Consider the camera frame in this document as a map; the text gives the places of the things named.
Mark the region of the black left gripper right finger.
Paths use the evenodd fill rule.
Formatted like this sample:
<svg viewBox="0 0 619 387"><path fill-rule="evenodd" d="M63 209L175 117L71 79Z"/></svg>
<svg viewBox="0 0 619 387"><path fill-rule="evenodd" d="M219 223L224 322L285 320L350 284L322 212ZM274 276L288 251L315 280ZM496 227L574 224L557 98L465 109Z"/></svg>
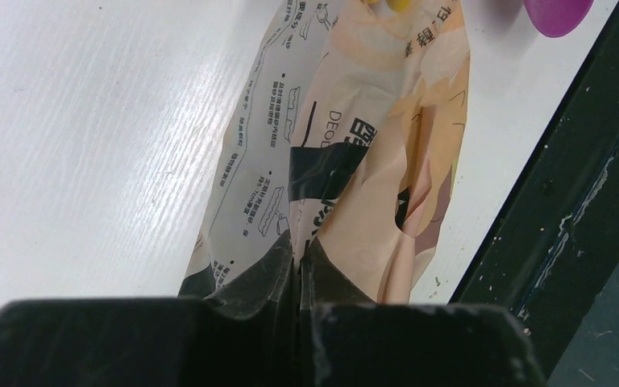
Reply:
<svg viewBox="0 0 619 387"><path fill-rule="evenodd" d="M544 386L517 320L490 305L374 302L313 241L301 259L304 386Z"/></svg>

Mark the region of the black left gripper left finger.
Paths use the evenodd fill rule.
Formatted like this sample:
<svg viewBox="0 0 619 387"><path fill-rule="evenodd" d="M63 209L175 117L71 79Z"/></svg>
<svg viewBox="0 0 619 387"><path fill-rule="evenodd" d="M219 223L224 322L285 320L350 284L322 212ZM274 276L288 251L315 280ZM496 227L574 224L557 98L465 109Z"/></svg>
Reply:
<svg viewBox="0 0 619 387"><path fill-rule="evenodd" d="M292 386L288 234L205 298L12 302L0 309L0 386Z"/></svg>

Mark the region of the beige cat litter bag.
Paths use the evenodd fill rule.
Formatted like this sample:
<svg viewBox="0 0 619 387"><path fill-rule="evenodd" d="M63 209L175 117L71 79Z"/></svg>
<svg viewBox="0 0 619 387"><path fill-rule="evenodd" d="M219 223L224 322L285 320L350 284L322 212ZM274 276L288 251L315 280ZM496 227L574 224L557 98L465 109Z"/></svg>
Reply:
<svg viewBox="0 0 619 387"><path fill-rule="evenodd" d="M282 236L381 303L434 257L467 123L459 1L283 1L222 139L182 281L204 297Z"/></svg>

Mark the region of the purple litter scoop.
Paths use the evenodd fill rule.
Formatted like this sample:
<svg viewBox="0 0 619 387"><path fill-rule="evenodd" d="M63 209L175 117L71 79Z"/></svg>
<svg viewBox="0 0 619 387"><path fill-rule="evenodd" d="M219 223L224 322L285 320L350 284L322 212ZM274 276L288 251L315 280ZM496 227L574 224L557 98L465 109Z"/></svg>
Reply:
<svg viewBox="0 0 619 387"><path fill-rule="evenodd" d="M530 22L548 38L563 37L587 16L593 0L523 0Z"/></svg>

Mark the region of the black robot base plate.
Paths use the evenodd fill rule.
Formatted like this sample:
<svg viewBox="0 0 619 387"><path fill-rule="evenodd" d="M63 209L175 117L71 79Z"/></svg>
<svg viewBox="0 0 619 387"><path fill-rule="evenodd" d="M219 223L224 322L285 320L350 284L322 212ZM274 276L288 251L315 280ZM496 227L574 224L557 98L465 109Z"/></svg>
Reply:
<svg viewBox="0 0 619 387"><path fill-rule="evenodd" d="M503 306L554 371L619 263L619 3L453 302Z"/></svg>

